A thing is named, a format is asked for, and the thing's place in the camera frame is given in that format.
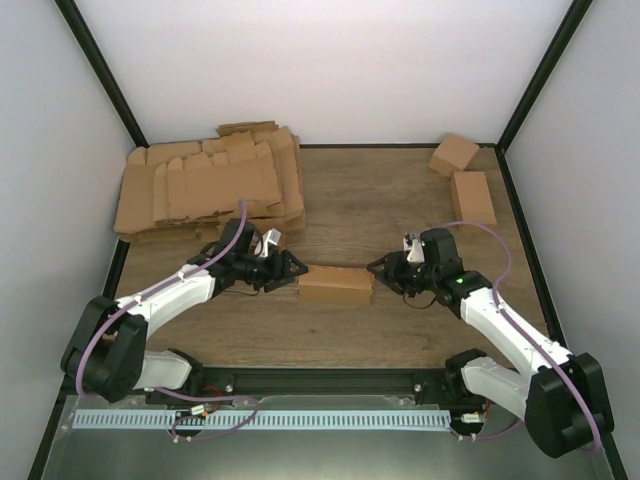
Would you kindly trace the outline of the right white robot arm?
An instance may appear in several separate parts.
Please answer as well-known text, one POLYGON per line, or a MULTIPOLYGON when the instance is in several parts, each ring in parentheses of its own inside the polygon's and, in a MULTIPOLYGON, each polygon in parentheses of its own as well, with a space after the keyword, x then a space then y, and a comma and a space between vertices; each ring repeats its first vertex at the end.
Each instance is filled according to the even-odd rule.
POLYGON ((602 448, 614 418, 599 362, 541 334, 504 300, 497 283, 466 269, 447 225, 405 235, 402 250, 366 269, 403 298, 432 293, 434 302, 480 332, 511 363, 502 367, 477 349, 450 358, 444 389, 451 400, 465 403, 479 395, 500 405, 551 458, 602 448))

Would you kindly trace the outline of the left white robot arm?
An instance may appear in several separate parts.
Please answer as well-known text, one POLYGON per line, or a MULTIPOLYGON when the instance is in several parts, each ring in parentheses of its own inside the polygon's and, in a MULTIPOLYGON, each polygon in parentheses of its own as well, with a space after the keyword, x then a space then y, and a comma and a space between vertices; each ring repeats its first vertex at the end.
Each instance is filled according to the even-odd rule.
POLYGON ((204 367, 176 349, 154 352, 148 339, 188 309, 214 299, 238 282, 268 293, 307 274, 308 267, 279 248, 281 233, 260 232, 231 220, 176 273, 136 294, 90 300, 61 358, 62 372, 79 393, 109 402, 133 390, 166 389, 181 403, 204 392, 204 367))

